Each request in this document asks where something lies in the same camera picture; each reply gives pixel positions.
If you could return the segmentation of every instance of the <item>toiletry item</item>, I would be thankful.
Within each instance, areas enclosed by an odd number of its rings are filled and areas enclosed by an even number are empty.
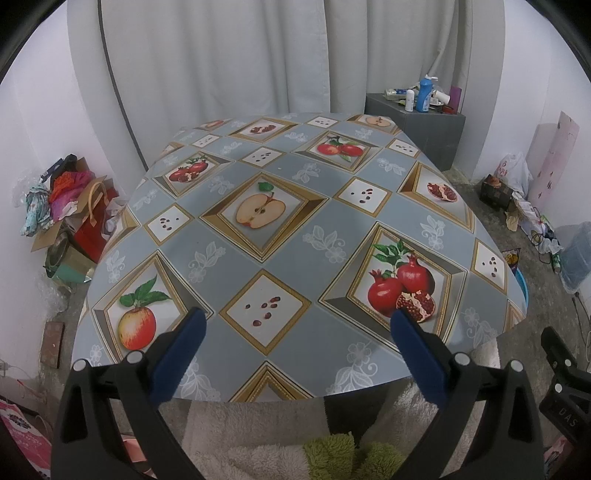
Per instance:
[[[462,89],[460,87],[452,86],[449,89],[449,103],[447,104],[448,107],[453,109],[453,113],[456,113],[460,108],[460,98],[462,97]]]
[[[406,104],[404,105],[404,109],[407,112],[412,112],[414,108],[414,90],[407,90],[407,98]]]
[[[433,97],[439,100],[443,105],[448,105],[449,100],[451,100],[451,97],[449,95],[446,95],[445,93],[439,90],[435,90],[435,92],[433,93]]]
[[[421,80],[419,84],[421,86],[421,89],[419,90],[417,97],[417,112],[425,113],[429,111],[431,91],[433,90],[432,80],[438,80],[438,78],[425,75],[425,78]]]

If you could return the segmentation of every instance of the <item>white plastic bag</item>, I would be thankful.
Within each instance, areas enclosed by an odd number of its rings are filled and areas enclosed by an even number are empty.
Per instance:
[[[530,181],[534,179],[521,152],[517,155],[506,155],[496,168],[495,177],[509,188],[519,192],[523,198],[527,197]]]

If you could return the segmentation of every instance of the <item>colorful fabric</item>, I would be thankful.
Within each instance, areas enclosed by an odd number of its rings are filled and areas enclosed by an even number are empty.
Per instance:
[[[78,199],[94,176],[91,171],[67,171],[56,180],[49,197],[51,216],[55,221],[63,218],[64,209],[70,202]]]
[[[41,478],[50,478],[51,443],[31,425],[20,408],[0,400],[0,419]]]
[[[39,229],[47,230],[53,225],[48,197],[49,190],[45,185],[39,183],[31,187],[25,198],[27,217],[21,235],[33,236]]]

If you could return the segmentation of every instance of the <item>small box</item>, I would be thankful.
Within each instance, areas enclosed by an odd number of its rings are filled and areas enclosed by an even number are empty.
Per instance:
[[[480,200],[484,203],[507,210],[513,198],[513,189],[493,175],[487,176],[480,186]]]

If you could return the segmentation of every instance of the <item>gray cabinet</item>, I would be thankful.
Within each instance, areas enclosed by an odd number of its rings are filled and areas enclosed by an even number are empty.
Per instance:
[[[461,113],[407,112],[403,106],[386,100],[381,93],[367,94],[365,113],[390,117],[439,170],[451,168],[466,121]]]

